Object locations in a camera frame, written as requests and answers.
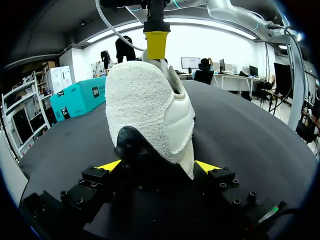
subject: ceiling light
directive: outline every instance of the ceiling light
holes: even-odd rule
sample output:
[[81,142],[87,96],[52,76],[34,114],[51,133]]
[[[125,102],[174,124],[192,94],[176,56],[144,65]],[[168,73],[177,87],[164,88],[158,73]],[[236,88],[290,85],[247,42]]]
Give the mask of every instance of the ceiling light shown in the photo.
[[193,19],[193,18],[165,18],[165,22],[167,23],[181,23],[181,24],[199,24],[199,25],[205,25],[208,27],[214,27],[217,29],[223,29],[227,31],[231,31],[233,33],[242,35],[248,39],[254,40],[257,39],[255,36],[246,33],[242,30],[239,30],[233,26],[228,26],[219,22],[214,22],[214,21],[208,21],[208,20],[200,20],[200,19]]
[[[137,22],[134,22],[134,23],[129,23],[129,24],[126,24],[126,25],[123,25],[123,26],[116,27],[115,30],[117,32],[119,32],[119,31],[129,30],[129,29],[132,29],[132,28],[135,28],[135,27],[140,27],[140,26],[142,27],[143,25],[139,21],[137,21]],[[102,39],[104,37],[112,35],[113,33],[114,33],[114,31],[112,31],[112,30],[105,31],[103,33],[100,33],[97,36],[94,36],[94,37],[90,38],[89,40],[87,40],[87,42],[88,43],[93,43],[93,42],[95,42],[95,41],[97,41],[99,39]]]
[[296,39],[296,40],[297,40],[298,42],[300,42],[300,41],[301,41],[301,39],[302,39],[302,34],[301,34],[301,33],[298,33],[298,37],[297,37],[297,39]]

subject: shelving unit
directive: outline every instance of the shelving unit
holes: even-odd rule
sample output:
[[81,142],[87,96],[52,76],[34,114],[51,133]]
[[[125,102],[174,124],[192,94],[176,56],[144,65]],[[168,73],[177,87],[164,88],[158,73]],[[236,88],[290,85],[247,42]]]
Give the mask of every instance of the shelving unit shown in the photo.
[[23,97],[22,99],[20,99],[19,101],[17,101],[16,103],[14,103],[13,105],[11,105],[5,112],[5,114],[9,114],[11,113],[12,109],[16,108],[18,105],[23,104],[25,101],[27,101],[29,98],[33,97],[34,95],[36,95],[36,92],[33,93],[29,93],[27,95],[25,95],[25,97]]
[[[26,151],[29,150],[29,146],[32,146],[32,144],[35,142],[34,137],[36,137],[44,128],[47,128],[47,129],[50,128],[48,119],[46,117],[45,109],[43,106],[43,100],[47,99],[50,95],[45,96],[44,98],[40,98],[38,93],[37,76],[43,76],[43,75],[44,75],[44,72],[32,72],[30,81],[22,84],[21,86],[16,87],[15,89],[13,89],[12,91],[8,92],[5,95],[3,94],[1,95],[4,127],[6,128],[6,132],[8,133],[8,140],[11,142],[11,145],[13,147],[13,150],[15,151],[15,154],[19,158],[18,160],[21,160],[21,158],[26,153]],[[8,100],[11,97],[16,96],[17,94],[29,88],[31,89],[30,92],[28,90],[28,93],[26,95],[23,95],[20,100],[8,106]],[[35,116],[29,119],[27,109],[24,104],[26,104],[32,98],[35,101],[37,100],[40,110]],[[32,131],[32,135],[25,142],[21,140],[20,135],[17,131],[17,127],[15,125],[14,118],[13,118],[13,116],[17,112],[23,109],[26,113],[26,119],[28,120],[30,129]],[[39,115],[42,115],[44,124],[41,125],[38,129],[33,129],[30,121]]]
[[35,137],[44,127],[46,127],[47,124],[43,124],[41,127],[39,127],[28,139],[27,141],[25,141],[24,144],[22,144],[20,147],[19,147],[19,151],[21,151],[29,142],[30,140]]
[[45,100],[45,99],[47,99],[47,98],[50,98],[50,97],[52,97],[52,94],[49,94],[49,95],[47,95],[47,96],[45,96],[45,97],[41,98],[41,101],[42,101],[42,100]]

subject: person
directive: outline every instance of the person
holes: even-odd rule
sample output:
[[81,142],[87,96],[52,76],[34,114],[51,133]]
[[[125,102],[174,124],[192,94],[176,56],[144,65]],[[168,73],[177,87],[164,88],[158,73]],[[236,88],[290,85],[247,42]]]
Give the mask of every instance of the person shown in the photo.
[[[196,71],[213,71],[214,63],[210,57],[201,59],[201,64],[199,64],[199,69]],[[196,71],[192,73],[192,78],[195,79]]]

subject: white cable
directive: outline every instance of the white cable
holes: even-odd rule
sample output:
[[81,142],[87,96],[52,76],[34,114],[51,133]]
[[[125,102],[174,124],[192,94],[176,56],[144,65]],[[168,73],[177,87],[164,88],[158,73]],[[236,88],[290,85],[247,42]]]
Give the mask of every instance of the white cable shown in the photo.
[[117,35],[122,41],[124,41],[130,47],[137,49],[139,51],[144,51],[144,49],[134,46],[131,42],[129,42],[127,39],[125,39],[119,32],[117,32],[117,30],[115,30],[115,28],[110,24],[110,22],[106,19],[104,13],[102,12],[99,0],[95,0],[95,6],[96,6],[96,10],[98,11],[102,21],[105,23],[105,25],[107,25],[107,27],[109,29],[111,29],[114,32],[115,35]]

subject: teal box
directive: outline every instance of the teal box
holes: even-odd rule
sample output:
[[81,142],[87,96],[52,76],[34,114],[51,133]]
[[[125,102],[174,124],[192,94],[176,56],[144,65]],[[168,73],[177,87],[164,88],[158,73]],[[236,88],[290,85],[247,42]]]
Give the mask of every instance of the teal box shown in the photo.
[[58,122],[91,112],[106,99],[106,76],[77,82],[50,97]]

